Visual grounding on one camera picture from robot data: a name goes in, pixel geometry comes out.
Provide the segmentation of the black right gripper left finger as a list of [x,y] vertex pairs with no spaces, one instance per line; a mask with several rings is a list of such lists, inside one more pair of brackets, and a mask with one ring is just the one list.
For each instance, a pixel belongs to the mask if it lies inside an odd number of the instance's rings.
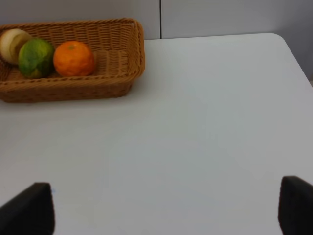
[[55,210],[51,185],[34,183],[0,207],[2,235],[52,235]]

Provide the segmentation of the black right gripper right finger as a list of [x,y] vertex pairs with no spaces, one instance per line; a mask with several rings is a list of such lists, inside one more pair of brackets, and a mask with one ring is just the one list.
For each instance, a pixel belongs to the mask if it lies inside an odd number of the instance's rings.
[[284,235],[313,235],[313,186],[297,176],[281,181],[278,221]]

